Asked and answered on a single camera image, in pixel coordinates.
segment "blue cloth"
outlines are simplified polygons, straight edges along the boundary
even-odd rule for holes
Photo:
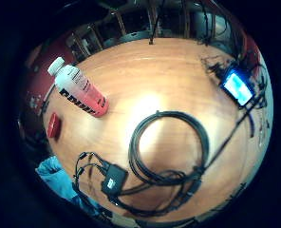
[[[88,198],[88,201],[92,207],[82,201],[72,187],[71,178],[55,156],[42,161],[35,171],[58,196],[80,207],[90,216],[99,215],[101,206],[91,198]]]

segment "wire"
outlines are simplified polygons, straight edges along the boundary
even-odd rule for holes
[[[159,14],[158,14],[158,17],[156,19],[156,23],[154,24],[152,35],[150,37],[149,45],[153,45],[154,34],[156,33],[158,22],[159,22],[159,16],[161,15],[161,13],[163,11],[164,4],[165,4],[165,0],[162,0],[161,6],[159,7]]]
[[[156,121],[159,118],[172,117],[178,118],[189,124],[198,134],[201,143],[202,158],[199,166],[194,167],[194,170],[190,174],[185,174],[182,171],[177,170],[164,170],[159,173],[155,173],[147,168],[141,160],[139,154],[140,138],[144,130],[149,124]],[[209,155],[209,140],[208,135],[204,127],[194,117],[178,111],[164,111],[157,112],[144,120],[142,120],[136,129],[134,130],[131,141],[129,144],[129,164],[138,179],[143,183],[130,189],[123,190],[118,196],[108,196],[110,201],[114,204],[128,210],[130,213],[141,217],[153,217],[163,216],[170,211],[178,209],[184,204],[199,188],[201,184],[201,176],[204,173],[204,165]],[[185,189],[186,183],[190,182],[190,186]],[[133,206],[123,203],[119,197],[125,195],[131,195],[148,189],[152,186],[175,186],[179,185],[179,189],[171,201],[161,209],[154,210],[142,210]]]
[[[215,155],[213,158],[210,160],[210,162],[205,166],[205,169],[207,170],[214,162],[215,160],[219,157],[221,152],[224,150],[230,139],[233,137],[235,131],[237,128],[240,126],[240,124],[245,120],[246,117],[250,114],[250,112],[255,108],[255,106],[260,102],[260,100],[265,96],[265,91],[261,91],[260,94],[257,96],[257,98],[254,99],[254,102],[250,108],[247,109],[245,114],[235,123],[234,129],[231,131],[229,136],[226,138],[226,140],[220,145],[220,147],[217,149],[215,152]]]
[[[211,36],[209,36],[209,29],[208,29],[208,16],[207,16],[207,12],[206,12],[206,9],[205,9],[205,5],[203,4],[203,2],[201,0],[198,0],[201,8],[202,8],[202,11],[204,13],[204,19],[205,19],[205,25],[206,25],[206,34],[205,36],[201,39],[201,44],[205,44],[205,46],[208,46],[208,44],[210,43],[211,41]]]

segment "blue screen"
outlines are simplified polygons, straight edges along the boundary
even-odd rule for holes
[[[253,97],[253,93],[235,71],[229,74],[223,86],[237,99],[240,105],[245,105]]]

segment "table surface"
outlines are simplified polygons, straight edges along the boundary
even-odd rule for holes
[[[55,155],[72,177],[78,155],[95,151],[103,159],[129,172],[123,189],[141,183],[128,163],[128,145],[137,124],[157,110],[179,110],[197,118],[210,140],[211,158],[233,129],[243,112],[207,75],[200,58],[217,56],[211,61],[231,59],[214,47],[205,47],[193,40],[139,40],[108,48],[77,65],[84,75],[109,101],[109,109],[101,118],[94,118],[63,98],[55,89],[49,96],[44,114],[47,128],[49,117],[56,112],[62,120],[57,139],[49,139]],[[253,113],[259,122],[260,111]],[[221,156],[202,177],[195,195],[177,211],[147,220],[166,222],[199,216],[227,199],[262,160],[265,151],[259,146],[259,136],[250,139],[246,120],[235,132]],[[201,149],[195,130],[187,123],[163,118],[152,123],[140,139],[144,163],[153,171],[177,169],[189,173],[199,164]],[[119,215],[135,218],[129,212],[110,203],[101,191],[103,176],[93,169],[83,174],[81,189],[101,206]],[[176,187],[153,187],[122,201],[140,209],[153,209],[167,202]]]

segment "power adapter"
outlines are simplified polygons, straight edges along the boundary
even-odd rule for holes
[[[102,182],[102,191],[107,196],[118,196],[127,179],[128,172],[116,164],[110,164]]]

